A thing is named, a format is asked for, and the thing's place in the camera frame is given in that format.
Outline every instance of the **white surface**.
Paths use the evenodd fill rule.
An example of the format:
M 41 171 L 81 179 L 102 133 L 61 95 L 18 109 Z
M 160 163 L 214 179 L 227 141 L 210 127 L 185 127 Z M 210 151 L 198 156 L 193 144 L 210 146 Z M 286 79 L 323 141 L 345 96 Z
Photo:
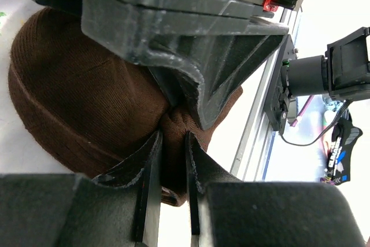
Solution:
M 24 128 L 8 92 L 9 51 L 22 24 L 41 7 L 30 0 L 0 0 L 0 173 L 70 172 Z

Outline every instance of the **black plastic housing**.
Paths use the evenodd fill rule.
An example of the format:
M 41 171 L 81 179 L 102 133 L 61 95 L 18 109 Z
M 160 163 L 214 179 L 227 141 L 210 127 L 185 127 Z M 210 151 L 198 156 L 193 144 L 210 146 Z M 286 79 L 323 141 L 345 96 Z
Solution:
M 82 17 L 87 36 L 149 67 L 171 105 L 186 101 L 204 130 L 288 33 L 239 0 L 34 1 Z
M 366 37 L 370 31 L 362 27 L 330 45 L 327 57 L 328 91 L 332 99 L 361 101 L 370 98 L 370 62 Z
M 320 95 L 327 92 L 322 67 L 325 64 L 324 56 L 314 56 L 291 60 L 286 66 L 287 87 L 295 97 L 302 95 Z
M 241 182 L 193 134 L 186 138 L 186 166 L 192 247 L 364 246 L 335 186 Z
M 0 246 L 156 247 L 161 153 L 155 132 L 97 183 L 81 174 L 0 176 Z
M 272 129 L 278 131 L 280 134 L 284 133 L 290 102 L 287 75 L 289 68 L 287 65 L 283 65 L 283 62 L 294 59 L 297 59 L 297 55 L 294 53 L 293 40 L 291 36 L 288 35 L 277 55 L 264 104 L 264 111 Z

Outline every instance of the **knit fabric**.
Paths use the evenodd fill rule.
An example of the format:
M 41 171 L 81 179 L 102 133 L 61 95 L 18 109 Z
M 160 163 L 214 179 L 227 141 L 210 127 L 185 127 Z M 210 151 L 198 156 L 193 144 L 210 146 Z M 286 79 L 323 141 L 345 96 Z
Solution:
M 80 26 L 79 18 L 45 8 L 14 39 L 9 91 L 26 129 L 63 165 L 93 178 L 161 128 L 162 201 L 182 205 L 186 131 L 206 150 L 242 89 L 231 96 L 215 125 L 202 131 L 186 104 L 169 107 L 147 68 L 125 62 L 86 37 Z

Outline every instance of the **black cable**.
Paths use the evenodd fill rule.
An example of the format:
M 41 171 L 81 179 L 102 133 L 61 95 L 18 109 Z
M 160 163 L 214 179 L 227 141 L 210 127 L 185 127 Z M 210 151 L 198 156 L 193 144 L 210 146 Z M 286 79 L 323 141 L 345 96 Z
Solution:
M 350 119 L 350 113 L 349 113 L 349 110 L 348 108 L 343 112 L 342 114 L 342 118 L 346 119 L 346 120 L 349 120 Z
M 328 132 L 330 130 L 330 128 L 332 128 L 333 126 L 335 126 L 337 124 L 337 122 L 339 121 L 339 119 L 341 118 L 342 114 L 347 110 L 348 106 L 352 103 L 352 101 L 345 101 L 344 104 L 342 105 L 342 107 L 340 108 L 340 110 L 338 110 L 338 113 L 335 115 L 333 121 L 330 123 L 330 125 L 328 125 L 321 133 L 320 135 L 314 140 L 312 141 L 311 143 L 309 144 L 296 144 L 296 143 L 291 143 L 291 142 L 288 142 L 286 141 L 286 139 L 284 138 L 284 136 L 282 134 L 280 134 L 280 137 L 282 138 L 282 140 L 289 144 L 289 145 L 293 145 L 293 146 L 298 146 L 298 147 L 307 147 L 307 146 L 310 146 L 314 143 L 316 143 L 317 140 L 319 140 L 326 132 Z

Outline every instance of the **red connector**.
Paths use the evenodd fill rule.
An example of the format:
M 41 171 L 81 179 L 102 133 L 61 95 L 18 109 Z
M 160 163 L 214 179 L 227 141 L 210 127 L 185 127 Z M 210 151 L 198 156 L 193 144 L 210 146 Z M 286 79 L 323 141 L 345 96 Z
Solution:
M 271 4 L 272 0 L 264 0 L 263 7 L 266 12 L 276 12 L 278 10 L 277 5 Z

